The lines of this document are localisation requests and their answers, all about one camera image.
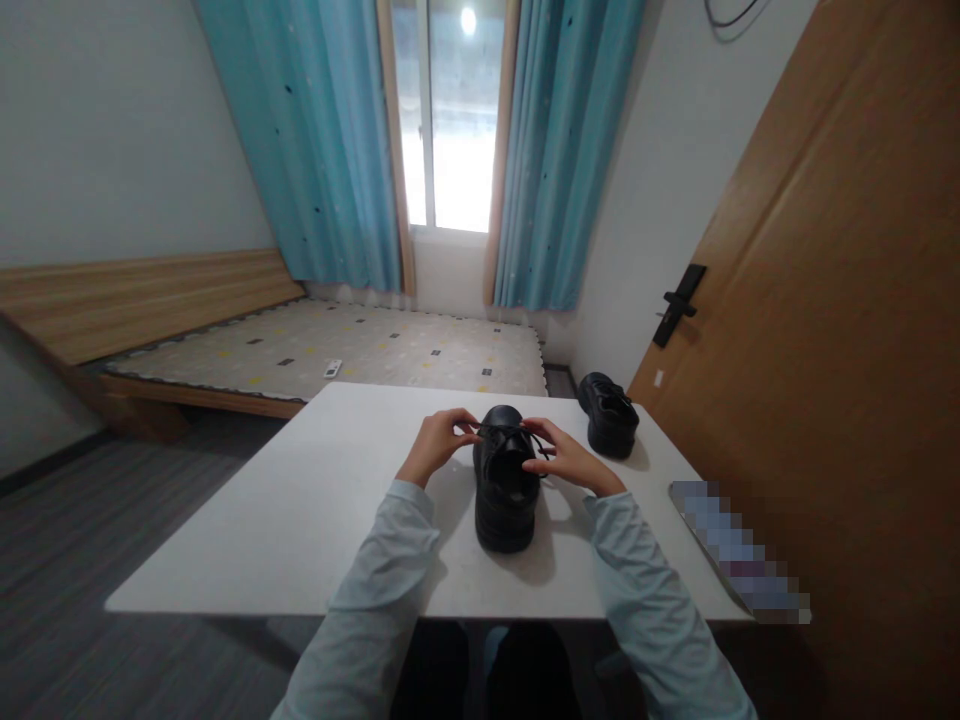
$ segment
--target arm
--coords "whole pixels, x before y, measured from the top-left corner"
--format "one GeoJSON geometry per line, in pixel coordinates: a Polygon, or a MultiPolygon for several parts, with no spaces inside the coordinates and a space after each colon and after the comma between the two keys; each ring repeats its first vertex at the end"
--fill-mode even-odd
{"type": "Polygon", "coordinates": [[[455,435],[457,422],[476,419],[448,410],[424,420],[272,720],[389,714],[439,536],[423,489],[457,448],[479,441],[468,425],[455,435]]]}
{"type": "Polygon", "coordinates": [[[591,490],[597,585],[617,641],[647,696],[651,717],[756,718],[740,680],[714,642],[633,496],[610,468],[549,420],[524,425],[552,442],[552,462],[524,469],[591,490]]]}

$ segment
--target hand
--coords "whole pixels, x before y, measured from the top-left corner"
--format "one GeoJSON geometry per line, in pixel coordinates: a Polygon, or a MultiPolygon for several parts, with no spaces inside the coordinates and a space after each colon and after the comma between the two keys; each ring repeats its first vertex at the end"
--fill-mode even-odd
{"type": "Polygon", "coordinates": [[[410,454],[397,471],[397,480],[426,488],[430,476],[443,467],[458,448],[483,442],[483,438],[474,433],[471,427],[479,424],[463,408],[442,410],[424,418],[410,454]],[[463,435],[453,432],[455,425],[459,425],[463,435]]]}
{"type": "Polygon", "coordinates": [[[523,469],[527,472],[556,475],[590,490],[597,497],[627,491],[613,470],[546,418],[527,418],[520,424],[537,437],[552,443],[553,447],[544,448],[544,452],[556,456],[549,462],[527,460],[523,463],[523,469]]]}

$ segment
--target white wall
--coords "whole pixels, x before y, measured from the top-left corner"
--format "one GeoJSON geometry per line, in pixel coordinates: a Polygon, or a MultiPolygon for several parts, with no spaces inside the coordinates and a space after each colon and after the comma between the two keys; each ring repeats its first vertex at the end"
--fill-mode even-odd
{"type": "MultiPolygon", "coordinates": [[[[718,20],[747,4],[712,0],[718,20]]],[[[624,386],[633,379],[659,322],[654,313],[666,308],[663,293],[676,289],[815,5],[758,3],[753,25],[725,44],[703,3],[648,3],[639,85],[577,313],[575,378],[600,370],[624,386]]]]}
{"type": "Polygon", "coordinates": [[[576,341],[574,313],[532,313],[520,308],[488,308],[483,304],[486,239],[486,233],[420,229],[414,237],[415,298],[354,290],[345,285],[308,284],[308,290],[311,295],[327,300],[530,325],[536,328],[543,343],[544,362],[569,364],[576,341]]]}
{"type": "MultiPolygon", "coordinates": [[[[273,245],[190,0],[0,3],[0,267],[273,245]]],[[[0,475],[99,422],[0,334],[0,475]]]]}
{"type": "Polygon", "coordinates": [[[100,429],[32,348],[0,323],[0,478],[100,429]]]}

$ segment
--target wooden headboard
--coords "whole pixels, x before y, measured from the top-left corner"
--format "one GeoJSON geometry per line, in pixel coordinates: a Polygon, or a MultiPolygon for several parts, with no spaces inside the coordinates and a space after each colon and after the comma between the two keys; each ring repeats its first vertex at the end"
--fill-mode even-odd
{"type": "Polygon", "coordinates": [[[71,365],[303,295],[277,250],[0,271],[0,310],[71,365]]]}

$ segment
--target leg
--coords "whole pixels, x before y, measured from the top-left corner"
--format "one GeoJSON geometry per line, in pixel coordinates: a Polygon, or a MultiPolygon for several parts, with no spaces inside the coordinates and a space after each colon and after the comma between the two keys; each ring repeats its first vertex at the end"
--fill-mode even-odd
{"type": "Polygon", "coordinates": [[[469,673],[467,634],[452,620],[420,620],[403,663],[391,720],[459,718],[469,673]]]}
{"type": "Polygon", "coordinates": [[[487,717],[581,717],[567,650],[549,623],[515,623],[500,642],[487,678],[487,717]]]}
{"type": "Polygon", "coordinates": [[[207,617],[203,621],[250,650],[261,660],[292,673],[300,654],[267,629],[259,618],[207,617]]]}

